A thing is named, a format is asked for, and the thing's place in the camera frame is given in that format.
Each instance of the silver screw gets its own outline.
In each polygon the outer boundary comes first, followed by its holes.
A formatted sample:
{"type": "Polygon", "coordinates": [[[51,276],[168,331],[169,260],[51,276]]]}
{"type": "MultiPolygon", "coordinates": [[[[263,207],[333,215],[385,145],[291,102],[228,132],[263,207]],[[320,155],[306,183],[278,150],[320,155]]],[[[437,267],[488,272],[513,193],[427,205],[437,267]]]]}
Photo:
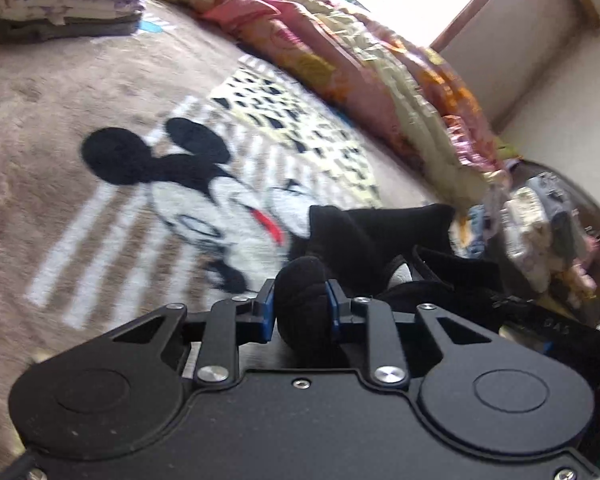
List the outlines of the silver screw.
{"type": "Polygon", "coordinates": [[[198,378],[205,383],[221,383],[229,378],[229,370],[223,366],[203,366],[198,370],[198,378]]]}
{"type": "Polygon", "coordinates": [[[29,480],[46,480],[46,475],[40,469],[32,469],[27,475],[29,480]]]}
{"type": "Polygon", "coordinates": [[[309,386],[311,386],[311,381],[309,379],[296,379],[293,382],[293,385],[298,390],[306,390],[309,386]]]}
{"type": "Polygon", "coordinates": [[[374,375],[381,383],[389,384],[399,383],[407,376],[405,371],[397,366],[381,366],[376,368],[374,375]]]}
{"type": "Polygon", "coordinates": [[[560,469],[560,471],[555,474],[554,480],[576,480],[577,476],[578,475],[576,475],[576,472],[573,469],[566,467],[565,469],[560,469]]]}

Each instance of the mickey mouse print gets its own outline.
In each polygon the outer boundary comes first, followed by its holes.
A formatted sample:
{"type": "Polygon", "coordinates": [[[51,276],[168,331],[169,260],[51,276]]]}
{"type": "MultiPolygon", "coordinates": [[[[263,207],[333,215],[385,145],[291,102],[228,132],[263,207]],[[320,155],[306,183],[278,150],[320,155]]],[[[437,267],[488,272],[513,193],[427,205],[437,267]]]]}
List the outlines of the mickey mouse print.
{"type": "Polygon", "coordinates": [[[96,189],[27,290],[77,330],[110,330],[169,302],[206,310],[254,296],[308,237],[311,205],[363,206],[297,153],[193,97],[147,134],[91,132],[80,154],[96,189]]]}

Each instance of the beige blanket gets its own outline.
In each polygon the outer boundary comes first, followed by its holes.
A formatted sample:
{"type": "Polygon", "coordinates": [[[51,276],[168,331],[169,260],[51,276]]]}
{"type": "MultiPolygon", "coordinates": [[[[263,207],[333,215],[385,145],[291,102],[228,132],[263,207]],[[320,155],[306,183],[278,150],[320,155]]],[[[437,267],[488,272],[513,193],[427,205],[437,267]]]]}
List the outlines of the beige blanket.
{"type": "MultiPolygon", "coordinates": [[[[0,469],[18,450],[8,391],[32,356],[67,349],[172,299],[207,308],[230,288],[232,274],[223,269],[240,270],[241,286],[256,288],[303,228],[293,215],[276,216],[275,198],[290,179],[305,205],[363,201],[346,184],[321,180],[314,162],[209,98],[240,67],[243,52],[230,40],[158,2],[150,3],[146,19],[152,32],[129,38],[0,46],[0,469]],[[205,155],[213,165],[204,173],[208,194],[183,181],[202,156],[187,143],[190,130],[204,132],[229,155],[205,155]],[[133,166],[107,172],[102,157],[113,153],[109,141],[137,148],[135,160],[138,153],[157,160],[154,169],[169,156],[189,166],[160,182],[146,166],[144,173],[133,166]],[[274,163],[267,165],[272,150],[274,163]],[[228,226],[226,215],[238,213],[208,205],[211,195],[221,203],[227,189],[238,190],[245,206],[262,207],[282,234],[256,231],[254,224],[244,235],[228,226]],[[181,227],[170,219],[183,219],[181,227]],[[203,234],[190,237],[182,230],[187,225],[203,234]],[[233,251],[227,243],[231,250],[222,254],[230,255],[219,258],[218,246],[208,250],[204,238],[210,225],[224,226],[227,239],[244,238],[246,245],[233,251]],[[267,265],[250,267],[254,254],[267,265]]],[[[421,205],[420,185],[383,150],[362,144],[384,206],[421,205]]],[[[279,363],[279,346],[269,351],[258,354],[259,362],[279,363]]]]}

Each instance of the cartoon face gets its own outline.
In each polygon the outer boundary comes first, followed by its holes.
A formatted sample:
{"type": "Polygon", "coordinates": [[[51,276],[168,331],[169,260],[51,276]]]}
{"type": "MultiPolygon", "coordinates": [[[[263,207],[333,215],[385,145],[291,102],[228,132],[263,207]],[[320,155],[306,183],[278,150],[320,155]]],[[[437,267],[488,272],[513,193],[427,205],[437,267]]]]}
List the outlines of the cartoon face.
{"type": "Polygon", "coordinates": [[[280,219],[294,235],[308,237],[308,207],[315,200],[290,181],[267,191],[272,214],[226,169],[231,155],[221,137],[184,118],[167,121],[166,131],[186,153],[154,157],[133,132],[104,128],[84,141],[82,158],[111,184],[146,184],[152,209],[169,229],[211,256],[207,271],[214,286],[256,292],[283,263],[287,236],[280,219]]]}

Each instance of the brown fleece blanket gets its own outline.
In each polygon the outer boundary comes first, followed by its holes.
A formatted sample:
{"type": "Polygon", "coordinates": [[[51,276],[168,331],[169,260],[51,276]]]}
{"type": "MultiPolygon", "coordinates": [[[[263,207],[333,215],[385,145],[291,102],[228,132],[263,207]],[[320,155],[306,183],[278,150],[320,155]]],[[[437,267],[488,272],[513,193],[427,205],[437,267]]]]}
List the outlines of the brown fleece blanket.
{"type": "MultiPolygon", "coordinates": [[[[18,452],[8,392],[33,356],[171,300],[205,309],[253,292],[306,230],[308,205],[368,199],[309,158],[297,130],[283,142],[218,102],[244,55],[231,40],[162,3],[148,12],[133,37],[0,45],[0,469],[18,452]]],[[[353,131],[328,110],[316,119],[296,90],[307,120],[353,131]]],[[[384,206],[423,203],[391,155],[360,143],[384,206]]],[[[285,349],[251,355],[276,365],[285,349]]]]}

